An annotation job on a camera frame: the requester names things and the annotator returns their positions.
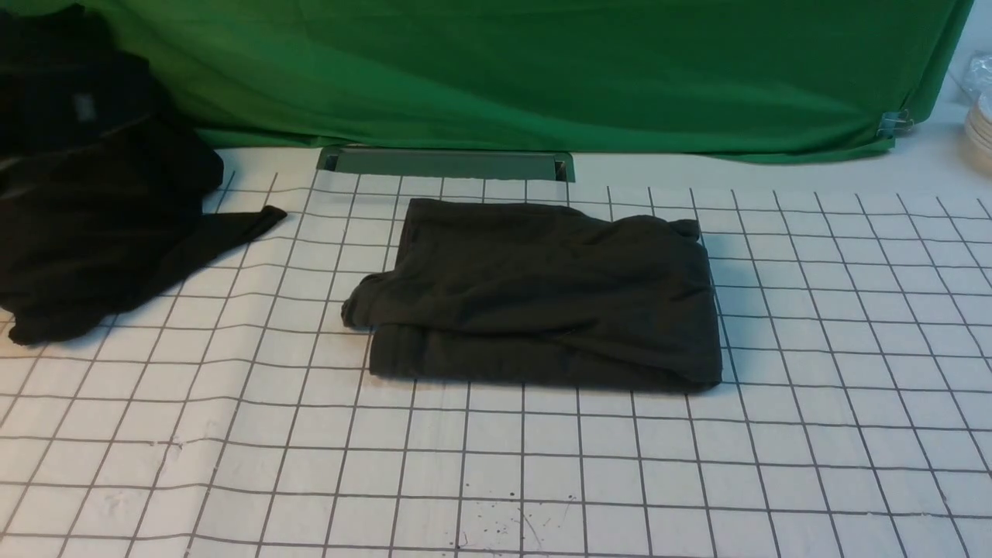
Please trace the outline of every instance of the green fabric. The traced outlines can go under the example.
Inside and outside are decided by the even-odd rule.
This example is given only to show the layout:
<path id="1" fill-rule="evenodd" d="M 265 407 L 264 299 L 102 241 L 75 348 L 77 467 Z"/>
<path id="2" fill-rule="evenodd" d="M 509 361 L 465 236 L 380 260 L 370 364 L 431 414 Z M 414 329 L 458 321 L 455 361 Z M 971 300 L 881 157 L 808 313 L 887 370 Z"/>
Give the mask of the green fabric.
<path id="1" fill-rule="evenodd" d="M 83 0 L 218 146 L 884 152 L 971 0 Z"/>

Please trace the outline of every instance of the black clothing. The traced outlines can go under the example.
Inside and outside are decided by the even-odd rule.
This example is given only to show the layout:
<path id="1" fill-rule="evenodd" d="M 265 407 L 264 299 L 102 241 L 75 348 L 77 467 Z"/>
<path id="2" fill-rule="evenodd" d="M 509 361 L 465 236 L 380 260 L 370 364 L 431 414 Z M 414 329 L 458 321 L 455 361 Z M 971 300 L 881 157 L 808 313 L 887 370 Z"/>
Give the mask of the black clothing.
<path id="1" fill-rule="evenodd" d="M 81 17 L 74 10 L 53 19 L 13 18 L 3 25 L 64 30 Z M 21 38 L 25 44 L 0 53 L 3 82 L 31 81 L 38 71 L 58 73 L 62 61 L 51 49 L 39 50 L 33 60 L 34 37 L 25 32 L 5 39 Z M 57 45 L 70 49 L 73 42 Z M 106 60 L 99 52 L 88 44 L 76 54 L 95 53 L 95 60 Z M 66 57 L 84 63 L 78 56 Z M 129 73 L 122 86 L 134 81 Z M 105 316 L 138 308 L 286 216 L 275 208 L 201 214 L 203 197 L 223 179 L 223 162 L 157 84 L 156 90 L 154 112 L 139 122 L 98 139 L 69 129 L 46 147 L 78 137 L 95 143 L 0 170 L 0 307 L 14 314 L 10 338 L 15 343 L 82 336 Z M 90 108 L 103 114 L 100 105 Z M 123 121 L 120 114 L 112 120 Z M 44 122 L 39 129 L 57 122 Z"/>
<path id="2" fill-rule="evenodd" d="M 720 381 L 698 224 L 413 200 L 396 269 L 344 304 L 373 374 L 627 389 Z"/>

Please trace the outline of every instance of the plastic bag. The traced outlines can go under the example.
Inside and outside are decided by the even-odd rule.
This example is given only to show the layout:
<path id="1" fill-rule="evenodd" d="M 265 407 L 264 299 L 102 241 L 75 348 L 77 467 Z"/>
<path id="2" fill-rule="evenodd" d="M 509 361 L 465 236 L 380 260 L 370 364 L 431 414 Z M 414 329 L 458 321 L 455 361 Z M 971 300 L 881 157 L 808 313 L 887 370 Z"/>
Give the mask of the plastic bag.
<path id="1" fill-rule="evenodd" d="M 992 53 L 979 52 L 972 55 L 964 72 L 961 88 L 971 100 L 978 100 L 983 91 L 992 89 Z"/>

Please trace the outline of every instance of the stack of cups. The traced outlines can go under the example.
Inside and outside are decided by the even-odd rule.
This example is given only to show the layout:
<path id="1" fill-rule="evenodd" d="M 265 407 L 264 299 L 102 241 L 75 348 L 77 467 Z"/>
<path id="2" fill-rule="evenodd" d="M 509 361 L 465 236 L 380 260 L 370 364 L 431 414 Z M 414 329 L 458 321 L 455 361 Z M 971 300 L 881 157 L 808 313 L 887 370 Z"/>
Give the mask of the stack of cups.
<path id="1" fill-rule="evenodd" d="M 971 107 L 964 122 L 964 133 L 974 151 L 992 164 L 992 91 L 984 92 Z"/>

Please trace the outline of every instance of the green backdrop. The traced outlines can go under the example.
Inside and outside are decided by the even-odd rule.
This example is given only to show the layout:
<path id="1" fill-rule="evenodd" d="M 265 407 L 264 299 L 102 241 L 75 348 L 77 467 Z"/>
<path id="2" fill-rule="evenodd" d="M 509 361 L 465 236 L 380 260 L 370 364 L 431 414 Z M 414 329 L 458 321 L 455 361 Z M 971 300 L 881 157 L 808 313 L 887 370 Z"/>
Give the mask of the green backdrop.
<path id="1" fill-rule="evenodd" d="M 35 6 L 38 0 L 19 0 Z M 43 0 L 50 4 L 54 0 Z M 83 0 L 218 146 L 877 154 L 971 0 Z"/>

